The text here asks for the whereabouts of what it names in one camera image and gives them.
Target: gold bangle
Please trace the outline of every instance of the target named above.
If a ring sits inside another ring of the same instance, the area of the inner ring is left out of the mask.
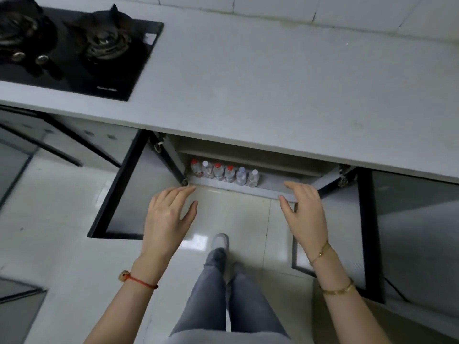
[[[318,253],[318,256],[314,258],[312,261],[309,262],[309,265],[312,266],[315,261],[317,261],[320,257],[324,255],[324,253],[331,248],[330,243],[328,240],[325,242],[325,245],[321,248],[320,252]]]
[[[352,289],[353,286],[354,286],[354,282],[353,282],[353,280],[351,279],[351,283],[350,283],[347,287],[345,287],[345,288],[343,288],[343,289],[341,289],[341,290],[338,290],[338,291],[327,291],[327,290],[324,290],[324,289],[322,289],[322,288],[321,288],[321,289],[322,289],[323,294],[325,294],[325,295],[336,296],[336,295],[343,295],[343,294],[349,292],[349,291]]]

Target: jeans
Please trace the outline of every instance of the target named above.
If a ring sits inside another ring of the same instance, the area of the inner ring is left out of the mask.
[[[226,264],[224,248],[216,248],[207,256],[204,269],[191,291],[179,321],[172,330],[226,330],[226,284],[223,272]],[[228,302],[232,332],[287,332],[261,293],[255,281],[244,272],[236,273],[229,283]]]

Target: bottle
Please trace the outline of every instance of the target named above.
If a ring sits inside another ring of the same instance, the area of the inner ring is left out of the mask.
[[[202,165],[196,159],[191,160],[191,170],[196,177],[203,177],[204,175]]]
[[[250,187],[256,187],[258,185],[259,180],[260,180],[260,174],[258,173],[257,169],[249,173],[249,186]]]
[[[236,173],[236,182],[239,186],[244,186],[246,184],[247,174],[244,167],[240,167]]]
[[[221,181],[224,178],[224,172],[225,168],[222,167],[220,163],[215,163],[213,166],[213,174],[217,180]]]
[[[213,165],[208,161],[202,162],[202,170],[204,171],[204,176],[208,178],[214,178],[213,172]]]
[[[226,182],[233,182],[235,173],[236,170],[234,170],[234,167],[232,165],[228,165],[225,169]]]

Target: stove knob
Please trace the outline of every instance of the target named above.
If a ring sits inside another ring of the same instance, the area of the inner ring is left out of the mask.
[[[35,58],[35,63],[37,65],[44,65],[48,62],[49,57],[47,55],[39,55],[38,57]]]
[[[26,57],[26,53],[24,52],[16,52],[11,56],[11,60],[13,60],[15,63],[19,63]]]

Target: white countertop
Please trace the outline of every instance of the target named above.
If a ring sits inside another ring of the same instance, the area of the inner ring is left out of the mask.
[[[458,46],[116,4],[165,23],[129,102],[0,81],[0,103],[459,182]]]

